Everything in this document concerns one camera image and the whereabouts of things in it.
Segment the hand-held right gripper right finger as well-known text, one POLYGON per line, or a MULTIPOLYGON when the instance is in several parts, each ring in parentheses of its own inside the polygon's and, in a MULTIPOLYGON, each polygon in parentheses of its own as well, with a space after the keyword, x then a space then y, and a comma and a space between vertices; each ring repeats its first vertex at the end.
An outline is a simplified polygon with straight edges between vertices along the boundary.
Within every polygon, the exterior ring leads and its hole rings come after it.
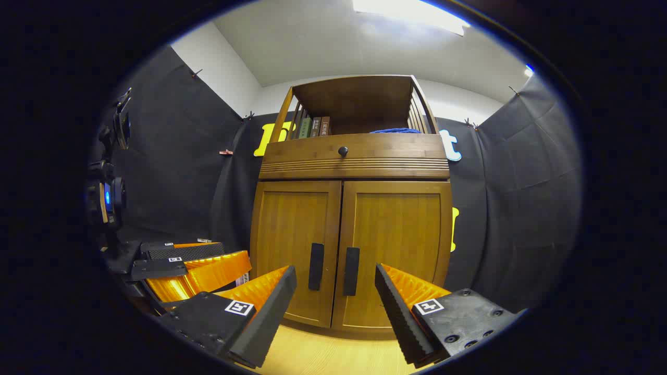
POLYGON ((417 369, 469 352, 520 317, 469 288, 444 290, 386 264, 376 265, 375 287, 405 361, 417 369))

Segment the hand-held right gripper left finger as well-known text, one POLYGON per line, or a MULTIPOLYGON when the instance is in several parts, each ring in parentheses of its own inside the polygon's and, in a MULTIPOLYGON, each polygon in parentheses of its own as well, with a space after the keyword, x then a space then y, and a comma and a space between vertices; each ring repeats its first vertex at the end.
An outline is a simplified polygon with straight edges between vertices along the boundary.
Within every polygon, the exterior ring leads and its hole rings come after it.
POLYGON ((297 287, 294 266, 223 292, 201 292, 156 319, 190 346, 255 369, 265 358, 297 287))

